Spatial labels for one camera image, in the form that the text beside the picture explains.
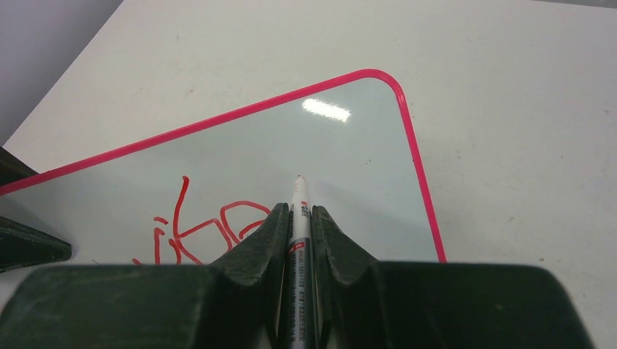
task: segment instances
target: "whiteboard marker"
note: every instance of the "whiteboard marker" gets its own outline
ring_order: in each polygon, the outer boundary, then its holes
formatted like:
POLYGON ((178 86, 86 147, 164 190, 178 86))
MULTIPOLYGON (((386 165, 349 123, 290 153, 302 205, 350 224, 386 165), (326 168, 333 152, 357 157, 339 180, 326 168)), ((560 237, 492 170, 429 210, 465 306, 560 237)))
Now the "whiteboard marker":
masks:
POLYGON ((308 199, 306 181, 298 176, 291 199, 281 313, 284 318, 279 320, 281 348, 315 349, 319 344, 308 199))

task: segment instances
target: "gray wall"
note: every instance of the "gray wall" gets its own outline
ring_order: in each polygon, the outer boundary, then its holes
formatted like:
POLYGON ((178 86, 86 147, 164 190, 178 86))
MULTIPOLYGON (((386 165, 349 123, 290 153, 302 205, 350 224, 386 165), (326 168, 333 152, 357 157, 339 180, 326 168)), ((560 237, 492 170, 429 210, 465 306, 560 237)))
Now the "gray wall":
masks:
POLYGON ((0 0, 0 145, 122 0, 0 0))

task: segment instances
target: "table surface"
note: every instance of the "table surface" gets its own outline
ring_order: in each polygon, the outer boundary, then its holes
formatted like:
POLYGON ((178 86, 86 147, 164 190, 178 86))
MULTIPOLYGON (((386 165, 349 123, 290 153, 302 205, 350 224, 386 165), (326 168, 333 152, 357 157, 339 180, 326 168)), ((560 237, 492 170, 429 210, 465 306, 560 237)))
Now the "table surface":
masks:
POLYGON ((378 68, 407 96, 449 261, 547 268, 611 348, 615 23, 534 1, 125 0, 5 147, 45 171, 378 68))

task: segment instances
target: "red handwriting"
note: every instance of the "red handwriting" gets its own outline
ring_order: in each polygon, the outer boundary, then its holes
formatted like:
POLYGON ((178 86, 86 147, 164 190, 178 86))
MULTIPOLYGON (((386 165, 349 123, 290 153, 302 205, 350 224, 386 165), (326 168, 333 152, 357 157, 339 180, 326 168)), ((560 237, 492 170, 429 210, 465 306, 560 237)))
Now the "red handwriting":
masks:
MULTIPOLYGON (((266 215, 270 214, 270 209, 268 207, 262 206, 260 204, 256 204, 252 201, 236 201, 231 204, 227 204, 220 208, 220 220, 218 218, 212 218, 211 220, 206 220, 198 225, 195 225, 191 229, 180 232, 180 212, 182 211, 182 205, 184 203, 184 198, 186 197, 186 192, 188 191, 188 183, 190 182, 189 178, 186 176, 182 176, 182 188, 180 189, 180 195, 178 196, 178 200, 176 201, 174 208, 174 215, 172 219, 172 238, 167 240, 167 243, 172 247, 175 252, 175 264, 181 264, 183 257, 190 259, 197 265, 203 265, 204 263, 199 260, 199 258, 195 257, 192 253, 190 253, 187 248, 182 244, 182 239, 190 236, 192 233, 195 233, 202 228, 206 228, 208 225, 214 224, 216 228, 218 228, 219 233, 225 239, 227 243, 227 251, 230 251, 234 248, 235 245, 239 244, 241 240, 244 239, 246 234, 251 231, 253 228, 261 225, 263 220, 258 220, 256 222, 250 223, 243 229, 238 232, 238 235, 230 228, 229 222, 227 220, 227 211, 229 209, 233 209, 238 206, 248 206, 254 209, 258 209, 265 213, 266 215)), ((163 225, 169 225, 169 221, 164 219, 163 217, 155 217, 155 222, 159 222, 163 225)), ((154 228, 154 264, 161 264, 161 237, 165 235, 163 229, 156 227, 154 228)), ((136 265, 141 265, 142 263, 137 260, 137 258, 133 258, 132 262, 136 265)))

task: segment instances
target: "white board surface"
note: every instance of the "white board surface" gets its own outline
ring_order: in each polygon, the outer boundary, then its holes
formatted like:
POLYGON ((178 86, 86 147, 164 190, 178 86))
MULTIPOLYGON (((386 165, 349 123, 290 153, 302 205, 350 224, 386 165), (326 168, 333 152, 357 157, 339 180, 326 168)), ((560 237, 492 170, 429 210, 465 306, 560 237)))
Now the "white board surface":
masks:
POLYGON ((0 215, 71 243, 69 263, 209 263, 299 174, 378 259, 445 260, 405 97, 374 70, 4 186, 0 215))

